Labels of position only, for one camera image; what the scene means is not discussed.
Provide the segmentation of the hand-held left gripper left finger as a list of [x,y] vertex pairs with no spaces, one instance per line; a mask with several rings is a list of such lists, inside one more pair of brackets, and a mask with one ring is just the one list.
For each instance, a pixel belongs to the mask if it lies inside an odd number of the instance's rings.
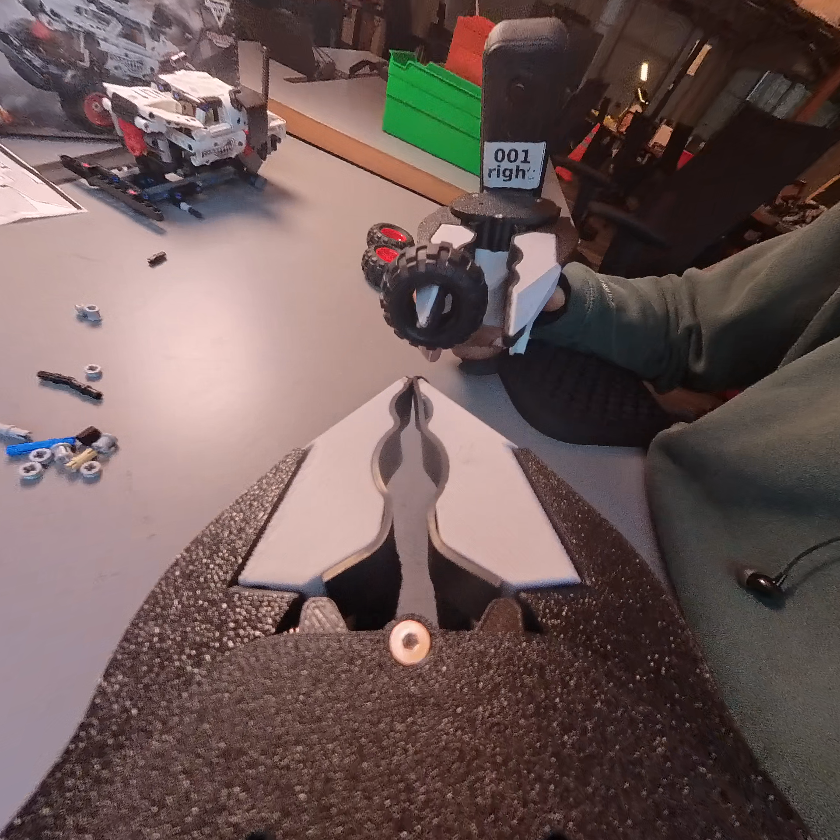
[[413,380],[404,377],[310,443],[238,585],[325,594],[384,545],[393,525],[389,486],[412,410]]

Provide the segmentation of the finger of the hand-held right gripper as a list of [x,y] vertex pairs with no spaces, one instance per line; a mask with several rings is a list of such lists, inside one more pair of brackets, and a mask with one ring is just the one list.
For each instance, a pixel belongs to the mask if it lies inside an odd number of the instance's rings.
[[517,234],[506,251],[478,248],[476,263],[488,292],[478,337],[489,340],[493,354],[523,353],[538,315],[560,283],[557,236]]
[[475,329],[479,322],[479,269],[469,254],[474,235],[442,226],[440,241],[415,253],[415,328]]

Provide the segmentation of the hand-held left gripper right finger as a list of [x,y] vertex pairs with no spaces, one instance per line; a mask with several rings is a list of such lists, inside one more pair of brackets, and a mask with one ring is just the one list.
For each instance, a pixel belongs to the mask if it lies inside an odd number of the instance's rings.
[[425,379],[421,446],[429,535],[446,559],[504,592],[581,583],[518,447]]

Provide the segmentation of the white lego truck model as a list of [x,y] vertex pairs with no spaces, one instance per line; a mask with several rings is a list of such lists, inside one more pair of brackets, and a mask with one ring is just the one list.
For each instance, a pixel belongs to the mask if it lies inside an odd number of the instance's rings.
[[61,155],[63,168],[136,214],[164,221],[155,200],[203,218],[190,198],[231,177],[257,186],[259,170],[287,135],[267,88],[233,87],[202,70],[179,69],[145,86],[108,83],[103,107],[132,167],[117,171]]

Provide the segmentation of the white printed sticker sheet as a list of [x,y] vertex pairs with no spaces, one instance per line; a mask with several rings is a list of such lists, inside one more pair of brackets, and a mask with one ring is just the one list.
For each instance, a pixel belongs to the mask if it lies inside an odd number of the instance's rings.
[[84,214],[86,209],[1,146],[1,225]]

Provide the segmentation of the person's right forearm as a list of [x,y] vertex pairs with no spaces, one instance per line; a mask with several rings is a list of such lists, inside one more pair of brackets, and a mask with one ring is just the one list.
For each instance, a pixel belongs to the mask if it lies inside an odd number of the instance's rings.
[[660,392],[744,389],[838,341],[839,209],[705,269],[626,279],[563,269],[533,336],[632,371]]

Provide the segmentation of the small tan lego piece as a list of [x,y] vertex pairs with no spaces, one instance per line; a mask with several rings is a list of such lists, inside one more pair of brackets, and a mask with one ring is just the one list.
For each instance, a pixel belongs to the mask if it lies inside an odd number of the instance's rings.
[[75,454],[65,464],[65,469],[85,481],[98,480],[102,473],[102,458],[113,455],[119,448],[119,439],[103,433],[98,427],[89,426],[76,436]]

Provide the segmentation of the small blue lego piece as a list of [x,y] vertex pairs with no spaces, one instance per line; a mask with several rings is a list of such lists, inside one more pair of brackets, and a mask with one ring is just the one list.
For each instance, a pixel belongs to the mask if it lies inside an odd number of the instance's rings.
[[74,445],[76,443],[75,437],[52,437],[38,441],[23,441],[6,446],[5,454],[8,457],[19,457],[27,455],[40,448],[51,449],[56,445]]

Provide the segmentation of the lego set box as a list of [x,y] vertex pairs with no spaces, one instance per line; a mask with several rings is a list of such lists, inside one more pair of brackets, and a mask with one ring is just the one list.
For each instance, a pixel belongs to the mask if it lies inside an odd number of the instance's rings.
[[113,133],[105,85],[141,86],[179,67],[233,81],[231,2],[2,2],[2,133]]

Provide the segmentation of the red plastic bin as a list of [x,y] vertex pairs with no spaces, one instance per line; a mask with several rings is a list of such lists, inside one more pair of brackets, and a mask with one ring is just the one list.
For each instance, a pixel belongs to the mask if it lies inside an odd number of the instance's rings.
[[486,17],[458,16],[444,67],[478,87],[482,85],[482,57],[495,24]]

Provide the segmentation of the green plastic bin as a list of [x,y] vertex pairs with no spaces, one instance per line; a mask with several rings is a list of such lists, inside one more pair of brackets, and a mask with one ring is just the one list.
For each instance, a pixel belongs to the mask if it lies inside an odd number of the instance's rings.
[[473,175],[480,173],[481,89],[411,51],[392,50],[382,130]]

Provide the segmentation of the black office chair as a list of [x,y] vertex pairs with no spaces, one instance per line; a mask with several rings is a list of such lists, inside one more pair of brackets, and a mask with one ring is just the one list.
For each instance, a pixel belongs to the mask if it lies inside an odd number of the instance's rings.
[[590,203],[588,215],[614,228],[598,272],[682,273],[837,143],[837,128],[777,119],[746,104],[636,212]]

